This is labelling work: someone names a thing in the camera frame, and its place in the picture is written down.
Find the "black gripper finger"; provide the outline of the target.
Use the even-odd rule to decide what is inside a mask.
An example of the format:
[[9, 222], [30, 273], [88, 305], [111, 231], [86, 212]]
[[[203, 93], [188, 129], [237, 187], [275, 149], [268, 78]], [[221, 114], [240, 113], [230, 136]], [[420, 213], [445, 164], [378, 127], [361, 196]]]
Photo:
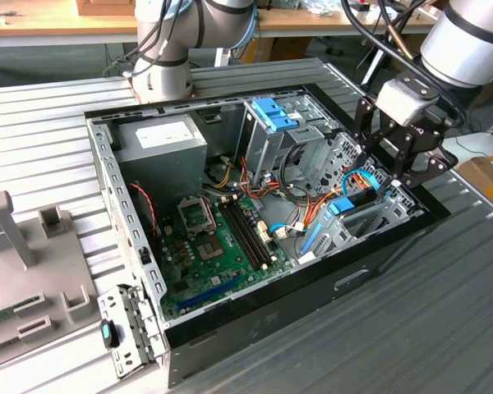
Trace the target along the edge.
[[[394, 146], [398, 152], [394, 160], [392, 177], [407, 188], [419, 186], [452, 169], [458, 158], [443, 147], [443, 136], [439, 132], [424, 133], [407, 132], [398, 137]], [[425, 170], [412, 169], [415, 159], [421, 153], [428, 153]]]
[[364, 164], [371, 151], [378, 145], [380, 135], [373, 135], [371, 131], [376, 98], [363, 96], [359, 99], [352, 125], [352, 137], [357, 142], [358, 156], [354, 164]]

